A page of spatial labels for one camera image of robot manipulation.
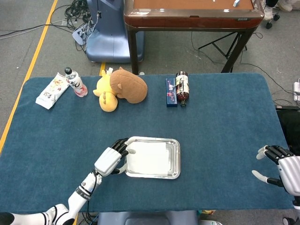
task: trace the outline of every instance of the chair wheel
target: chair wheel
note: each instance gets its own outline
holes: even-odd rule
[[[272,26],[273,26],[273,24],[270,23],[270,22],[268,22],[267,25],[266,25],[266,28],[267,28],[267,29],[270,29]]]
[[[278,15],[278,14],[274,15],[274,21],[277,21],[279,19],[280,19],[280,15]]]
[[[293,224],[295,224],[295,220],[293,220],[292,218],[283,217],[282,223],[284,225],[293,225]]]

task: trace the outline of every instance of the white snack bag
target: white snack bag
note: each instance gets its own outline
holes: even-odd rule
[[[57,73],[50,84],[48,84],[48,86],[37,97],[36,103],[46,109],[50,109],[68,86],[69,83],[66,81],[66,78]]]

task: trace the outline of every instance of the brown bottle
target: brown bottle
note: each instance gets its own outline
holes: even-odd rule
[[[186,101],[189,96],[188,73],[180,71],[176,74],[176,95],[177,100],[182,107],[186,106]]]

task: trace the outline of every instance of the plush toy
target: plush toy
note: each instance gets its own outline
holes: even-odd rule
[[[110,86],[114,93],[117,93],[117,97],[125,98],[132,104],[142,102],[148,91],[147,84],[142,78],[122,67],[111,74]]]
[[[102,70],[102,78],[97,82],[97,89],[93,90],[94,94],[99,97],[101,109],[103,109],[105,112],[114,111],[118,105],[118,100],[116,98],[117,93],[112,90],[109,84],[112,71],[112,68],[110,68],[107,73]]]

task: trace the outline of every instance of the bottle label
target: bottle label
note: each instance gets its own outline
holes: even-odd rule
[[[180,92],[187,92],[189,93],[189,88],[188,88],[188,76],[186,75],[179,75],[176,77],[176,94]]]
[[[76,75],[73,79],[67,79],[67,81],[74,90],[79,90],[83,87],[83,82],[79,75]]]

